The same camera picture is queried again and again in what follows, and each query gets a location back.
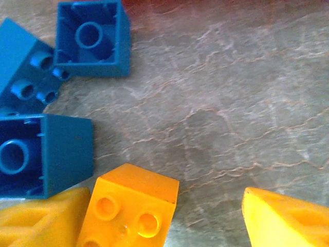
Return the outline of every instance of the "orange building block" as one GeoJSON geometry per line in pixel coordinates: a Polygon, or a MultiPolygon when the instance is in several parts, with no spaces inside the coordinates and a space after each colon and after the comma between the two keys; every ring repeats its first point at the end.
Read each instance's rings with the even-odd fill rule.
{"type": "Polygon", "coordinates": [[[329,208],[246,188],[242,212],[252,247],[329,247],[329,208]]]}
{"type": "Polygon", "coordinates": [[[163,246],[179,181],[124,164],[100,176],[78,247],[163,246]]]}
{"type": "Polygon", "coordinates": [[[75,247],[90,201],[88,188],[0,211],[0,247],[75,247]]]}

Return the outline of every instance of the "toy building block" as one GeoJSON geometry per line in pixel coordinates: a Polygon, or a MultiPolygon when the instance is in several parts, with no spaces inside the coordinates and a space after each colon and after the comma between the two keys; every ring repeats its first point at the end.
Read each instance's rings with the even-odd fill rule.
{"type": "Polygon", "coordinates": [[[1,210],[0,246],[76,247],[89,201],[88,188],[75,188],[1,210]]]}
{"type": "Polygon", "coordinates": [[[75,76],[127,76],[130,49],[130,21],[120,0],[58,4],[56,65],[75,76]]]}
{"type": "Polygon", "coordinates": [[[70,74],[53,65],[53,49],[5,19],[0,26],[0,114],[37,114],[55,101],[70,74]]]}
{"type": "Polygon", "coordinates": [[[246,188],[242,212],[252,247],[328,247],[329,208],[246,188]]]}
{"type": "Polygon", "coordinates": [[[124,164],[95,185],[77,247],[163,246],[179,181],[124,164]]]}
{"type": "Polygon", "coordinates": [[[93,125],[56,115],[0,118],[0,197],[49,198],[93,175],[93,125]]]}

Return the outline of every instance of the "blue building block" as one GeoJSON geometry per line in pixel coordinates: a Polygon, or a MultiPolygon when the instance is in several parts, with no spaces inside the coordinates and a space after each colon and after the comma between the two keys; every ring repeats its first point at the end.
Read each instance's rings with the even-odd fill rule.
{"type": "Polygon", "coordinates": [[[53,65],[53,49],[11,19],[0,26],[0,115],[42,113],[69,73],[53,65]]]}
{"type": "Polygon", "coordinates": [[[93,175],[89,119],[0,118],[0,198],[46,199],[93,175]]]}
{"type": "Polygon", "coordinates": [[[56,65],[74,76],[128,76],[130,50],[130,21],[120,0],[58,4],[56,65]]]}

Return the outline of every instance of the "gray marble countertop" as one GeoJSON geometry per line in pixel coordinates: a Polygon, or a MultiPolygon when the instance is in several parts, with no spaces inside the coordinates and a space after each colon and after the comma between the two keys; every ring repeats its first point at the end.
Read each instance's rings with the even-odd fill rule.
{"type": "MultiPolygon", "coordinates": [[[[247,186],[329,206],[327,1],[126,5],[131,76],[74,78],[46,109],[95,124],[82,185],[125,162],[180,180],[166,246],[250,246],[247,186]]],[[[7,16],[54,45],[52,0],[0,0],[7,16]]]]}

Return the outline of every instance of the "plastic brick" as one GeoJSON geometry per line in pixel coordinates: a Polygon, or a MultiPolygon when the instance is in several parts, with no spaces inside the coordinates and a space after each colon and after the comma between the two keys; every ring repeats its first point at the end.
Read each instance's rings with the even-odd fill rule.
{"type": "Polygon", "coordinates": [[[162,247],[179,181],[124,164],[99,177],[77,247],[162,247]]]}
{"type": "Polygon", "coordinates": [[[0,197],[45,199],[93,175],[89,119],[0,118],[0,197]]]}
{"type": "Polygon", "coordinates": [[[242,212],[252,247],[328,247],[329,208],[246,188],[242,212]]]}
{"type": "Polygon", "coordinates": [[[0,211],[1,247],[76,247],[90,192],[76,188],[0,211]]]}
{"type": "Polygon", "coordinates": [[[130,49],[130,21],[121,1],[58,4],[56,65],[75,76],[127,76],[130,49]]]}
{"type": "Polygon", "coordinates": [[[68,72],[53,49],[11,19],[0,26],[0,115],[37,114],[55,101],[68,72]]]}

